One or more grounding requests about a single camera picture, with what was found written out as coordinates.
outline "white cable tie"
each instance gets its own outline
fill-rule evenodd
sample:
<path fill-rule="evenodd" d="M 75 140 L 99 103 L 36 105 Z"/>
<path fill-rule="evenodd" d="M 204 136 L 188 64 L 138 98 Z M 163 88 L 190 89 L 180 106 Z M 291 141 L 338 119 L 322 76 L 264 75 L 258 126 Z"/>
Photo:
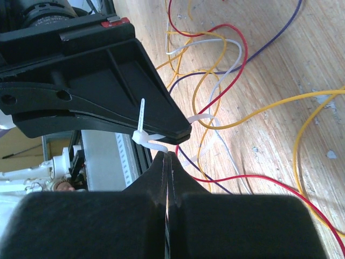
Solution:
<path fill-rule="evenodd" d="M 168 152 L 167 147 L 160 144 L 149 143 L 149 140 L 163 139 L 165 138 L 165 136 L 159 135 L 159 134 L 149 135 L 146 131 L 143 130 L 144 112 L 145 112 L 145 99 L 142 98 L 141 103 L 140 103 L 138 128 L 136 131 L 133 132 L 133 136 L 132 136 L 133 141 L 137 143 L 138 145 L 142 145 L 143 147 L 158 150 L 158 151 L 163 151 L 167 153 Z"/>
<path fill-rule="evenodd" d="M 197 120 L 207 119 L 207 118 L 214 119 L 217 127 L 220 126 L 220 122 L 219 122 L 219 120 L 216 117 L 214 117 L 213 115 L 210 115 L 210 114 L 206 114 L 206 113 L 193 115 L 193 116 L 189 117 L 187 120 L 188 120 L 189 123 L 192 124 L 193 122 L 195 122 Z M 218 136 L 216 134 L 214 134 L 213 137 L 211 138 L 210 142 L 208 142 L 208 144 L 204 148 L 201 149 L 199 158 L 201 158 L 202 156 L 206 155 L 207 151 L 215 144 L 217 139 L 218 139 Z M 192 162 L 196 162 L 197 160 L 198 160 L 198 156 L 197 155 L 195 155 L 192 158 L 190 158 L 190 161 L 192 161 Z M 190 162 L 188 160 L 185 160 L 185 161 L 181 162 L 181 165 L 183 167 L 186 167 L 186 166 L 190 165 Z"/>

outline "white wire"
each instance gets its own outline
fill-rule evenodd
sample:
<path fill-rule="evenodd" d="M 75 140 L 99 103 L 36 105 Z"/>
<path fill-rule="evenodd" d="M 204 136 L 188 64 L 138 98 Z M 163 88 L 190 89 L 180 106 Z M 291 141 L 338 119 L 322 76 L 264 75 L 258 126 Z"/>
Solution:
<path fill-rule="evenodd" d="M 169 21 L 167 21 L 167 31 L 169 31 L 169 27 L 170 27 L 170 23 Z M 189 47 L 189 46 L 193 46 L 193 45 L 197 45 L 197 44 L 201 44 L 201 43 L 205 43 L 205 42 L 221 42 L 223 41 L 223 39 L 205 39 L 205 40 L 200 40 L 198 42 L 193 42 L 193 43 L 190 43 L 190 44 L 187 44 L 185 46 L 182 46 L 182 47 L 179 47 L 177 49 L 175 49 L 174 51 L 171 51 L 171 52 L 168 52 L 168 34 L 166 35 L 165 37 L 165 53 L 167 55 L 172 55 L 180 50 L 183 50 L 185 47 Z M 241 45 L 234 41 L 234 40 L 230 40 L 230 39 L 226 39 L 227 42 L 230 42 L 230 43 L 233 43 L 233 44 L 236 44 L 238 46 L 238 49 L 239 49 L 239 53 L 238 53 L 238 58 L 236 59 L 235 63 L 231 66 L 231 68 L 229 68 L 225 74 L 223 74 L 223 76 L 220 78 L 220 80 L 215 84 L 214 88 L 212 89 L 212 92 L 211 92 L 211 96 L 210 96 L 210 99 L 209 99 L 209 103 L 212 101 L 213 99 L 213 95 L 215 93 L 215 91 L 219 88 L 219 85 L 221 84 L 221 82 L 224 80 L 224 78 L 237 66 L 237 64 L 239 63 L 241 57 L 242 57 L 242 47 Z M 218 139 L 222 142 L 226 152 L 227 152 L 227 155 L 229 156 L 230 158 L 230 162 L 232 163 L 232 166 L 235 170 L 235 173 L 236 175 L 240 175 L 240 172 L 238 170 L 238 167 L 236 165 L 236 162 L 231 154 L 231 151 L 229 149 L 229 147 L 227 146 L 226 142 L 224 141 L 224 139 L 220 136 L 219 132 L 217 130 L 215 130 L 215 134 L 217 135 Z M 208 149 L 210 148 L 211 145 L 207 145 L 205 148 L 203 148 L 201 151 L 200 151 L 200 156 L 199 157 L 202 157 L 207 151 Z M 197 160 L 197 157 L 196 156 L 193 156 L 192 159 L 194 159 L 195 161 Z M 182 165 L 184 166 L 187 166 L 190 164 L 190 162 L 187 160 L 187 161 L 183 161 L 181 163 Z M 249 193 L 249 194 L 253 194 L 252 191 L 249 189 L 249 187 L 246 185 L 245 181 L 243 178 L 241 179 L 238 179 L 242 182 L 244 188 L 246 189 L 246 191 Z"/>
<path fill-rule="evenodd" d="M 225 74 L 220 78 L 220 80 L 215 84 L 214 88 L 212 89 L 212 92 L 211 92 L 211 95 L 210 95 L 210 98 L 209 98 L 209 103 L 212 101 L 213 99 L 213 95 L 214 93 L 216 92 L 216 90 L 219 88 L 219 85 L 221 84 L 221 82 L 224 80 L 224 78 L 237 66 L 237 63 L 239 62 L 240 58 L 242 56 L 242 49 L 240 49 L 239 51 L 239 55 L 238 55 L 238 58 L 236 60 L 236 62 L 232 65 L 231 68 L 229 68 L 229 70 L 227 70 L 225 72 Z M 226 142 L 224 141 L 224 139 L 220 136 L 218 130 L 215 129 L 215 133 L 217 134 L 218 138 L 220 139 L 220 141 L 223 143 L 223 146 L 224 148 L 226 149 L 226 152 L 227 152 L 227 155 L 229 156 L 230 158 L 230 162 L 232 163 L 232 166 L 235 170 L 235 173 L 237 175 L 241 175 L 239 170 L 238 170 L 238 167 L 236 165 L 236 162 L 231 154 L 231 151 L 229 149 L 229 147 L 226 145 Z M 243 178 L 241 179 L 237 179 L 237 180 L 240 180 L 244 186 L 244 188 L 246 189 L 246 191 L 249 193 L 249 194 L 253 194 L 253 192 L 249 189 L 249 187 L 246 185 L 245 181 Z"/>

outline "purple wire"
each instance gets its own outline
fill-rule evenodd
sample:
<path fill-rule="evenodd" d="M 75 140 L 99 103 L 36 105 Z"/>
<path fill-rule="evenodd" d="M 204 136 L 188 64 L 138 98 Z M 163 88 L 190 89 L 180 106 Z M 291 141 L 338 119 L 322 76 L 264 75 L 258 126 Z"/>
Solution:
<path fill-rule="evenodd" d="M 282 35 L 282 33 L 291 25 L 292 21 L 294 20 L 294 18 L 296 17 L 298 11 L 300 10 L 302 5 L 302 0 L 298 1 L 297 7 L 294 11 L 294 13 L 292 14 L 290 20 L 285 24 L 285 26 L 277 33 L 277 35 L 275 35 L 269 42 L 267 42 L 261 49 L 259 49 L 257 52 L 255 52 L 248 60 L 247 60 L 247 64 L 253 59 L 255 58 L 258 54 L 260 54 L 264 49 L 266 49 L 268 46 L 270 46 L 280 35 Z M 237 68 L 233 69 L 230 73 L 235 72 L 237 70 L 239 70 L 242 67 L 242 65 L 238 66 Z M 196 72 L 196 73 L 192 73 L 192 74 L 187 74 L 186 76 L 183 76 L 181 78 L 178 78 L 174 84 L 172 85 L 172 87 L 169 90 L 169 94 L 171 94 L 171 92 L 173 91 L 173 89 L 175 88 L 175 86 L 178 84 L 178 82 L 180 82 L 181 80 L 187 78 L 187 77 L 191 77 L 191 76 L 196 76 L 198 74 L 206 74 L 206 72 Z M 225 74 L 225 72 L 215 72 L 215 74 Z M 178 150 L 181 152 L 181 154 L 191 163 L 192 166 L 194 166 L 199 172 L 200 169 L 199 167 L 196 166 L 196 164 L 194 164 L 189 157 L 185 154 L 185 152 L 181 149 L 181 147 L 178 147 Z M 212 180 L 212 178 L 210 178 L 207 174 L 205 174 L 206 177 L 210 180 Z M 232 194 L 229 190 L 227 190 L 224 186 L 222 186 L 221 184 L 219 184 L 218 182 L 215 182 L 216 185 L 218 185 L 221 189 L 225 190 L 227 193 Z"/>
<path fill-rule="evenodd" d="M 190 162 L 190 164 L 191 164 L 192 166 L 194 166 L 194 168 L 197 169 L 197 170 L 201 173 L 199 167 L 197 167 L 197 165 L 194 164 L 194 163 L 190 160 L 190 158 L 185 154 L 185 152 L 184 152 L 182 149 L 180 149 L 180 152 L 181 152 L 181 154 L 187 159 L 187 161 Z M 213 181 L 213 179 L 210 178 L 206 173 L 205 173 L 205 175 L 206 175 L 206 177 L 207 177 L 209 180 Z M 231 193 L 228 189 L 226 189 L 224 186 L 222 186 L 220 183 L 215 182 L 215 184 L 218 185 L 221 189 L 225 190 L 227 193 L 233 194 L 233 193 Z"/>
<path fill-rule="evenodd" d="M 277 35 L 275 35 L 269 42 L 267 42 L 261 49 L 259 49 L 256 53 L 254 53 L 248 60 L 247 60 L 247 64 L 253 59 L 255 58 L 258 54 L 260 54 L 265 48 L 267 48 L 268 46 L 270 46 L 280 35 L 282 35 L 282 33 L 291 25 L 293 19 L 296 17 L 298 11 L 301 8 L 301 4 L 302 4 L 302 0 L 298 1 L 297 7 L 295 12 L 292 14 L 290 20 L 287 22 L 287 24 L 278 32 Z M 230 73 L 235 72 L 237 70 L 239 70 L 242 67 L 242 65 L 238 66 L 237 68 L 233 69 Z M 172 87 L 169 90 L 169 93 L 171 93 L 173 91 L 173 89 L 175 88 L 175 86 L 178 84 L 178 82 L 180 82 L 181 80 L 187 78 L 187 77 L 191 77 L 191 76 L 195 76 L 198 74 L 206 74 L 206 72 L 197 72 L 197 73 L 192 73 L 192 74 L 187 74 L 186 76 L 183 76 L 181 78 L 178 78 L 174 84 L 172 85 Z M 225 74 L 225 72 L 216 72 L 215 74 Z"/>

